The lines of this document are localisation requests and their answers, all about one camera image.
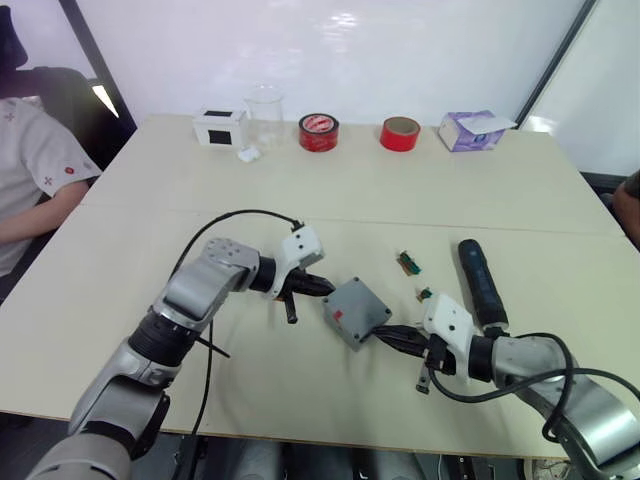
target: red tape roll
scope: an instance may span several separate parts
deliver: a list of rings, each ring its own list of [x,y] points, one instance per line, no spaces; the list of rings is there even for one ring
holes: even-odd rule
[[[326,113],[310,113],[298,122],[299,141],[302,148],[310,152],[326,152],[338,144],[340,124]]]
[[[420,125],[407,117],[387,118],[382,125],[380,143],[394,152],[413,150],[420,133]]]

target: table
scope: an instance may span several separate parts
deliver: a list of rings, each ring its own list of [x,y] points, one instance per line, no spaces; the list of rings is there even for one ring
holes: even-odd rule
[[[424,128],[415,150],[397,153],[379,144],[379,127],[340,129],[334,150],[312,153],[289,123],[282,147],[244,164],[201,147],[191,117],[152,116],[83,203],[622,235],[546,133],[509,130],[493,151],[451,153]]]
[[[77,208],[0,309],[0,364],[6,366],[0,410],[68,418],[160,292],[183,245],[210,217],[144,205]],[[640,335],[640,256],[623,237],[342,220],[310,224],[327,254],[310,270],[336,284],[358,275],[390,306],[396,323],[421,318],[415,292],[426,285],[465,300],[455,247],[476,238],[514,334],[552,331],[581,365],[640,383],[630,361]],[[210,236],[228,236],[269,254],[287,234],[282,222],[243,216],[216,226]],[[423,268],[421,275],[407,277],[395,262],[405,248]],[[419,394],[419,359],[375,339],[353,353],[323,323],[319,305],[319,299],[298,297],[300,321],[291,326],[281,304],[255,292],[229,296],[215,318],[214,335],[232,358],[215,358],[202,433],[564,456],[539,435],[542,418],[517,398],[463,405],[435,392]],[[187,356],[169,389],[172,408],[164,429],[191,429],[205,358],[197,345]],[[487,388],[479,382],[449,385],[470,393]]]

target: black handle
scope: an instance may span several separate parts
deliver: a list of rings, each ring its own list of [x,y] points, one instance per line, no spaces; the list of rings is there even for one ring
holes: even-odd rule
[[[491,326],[506,330],[509,326],[507,313],[491,278],[487,259],[480,244],[473,239],[463,240],[458,244],[458,255],[473,296],[473,307],[478,322],[483,329]]]

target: white box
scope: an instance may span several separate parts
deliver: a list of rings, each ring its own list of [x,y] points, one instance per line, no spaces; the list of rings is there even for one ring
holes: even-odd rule
[[[237,150],[249,145],[247,114],[243,110],[203,108],[193,117],[193,128],[200,145],[219,145]]]

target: white wall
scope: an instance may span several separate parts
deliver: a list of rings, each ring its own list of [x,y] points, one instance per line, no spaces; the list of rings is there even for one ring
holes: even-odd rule
[[[640,169],[640,2],[600,0],[523,128],[549,131],[579,170]]]
[[[451,110],[514,118],[582,0],[78,0],[137,122],[243,107],[279,85],[285,116]]]
[[[29,55],[22,68],[68,67],[95,77],[57,0],[0,0],[11,8],[18,38]]]

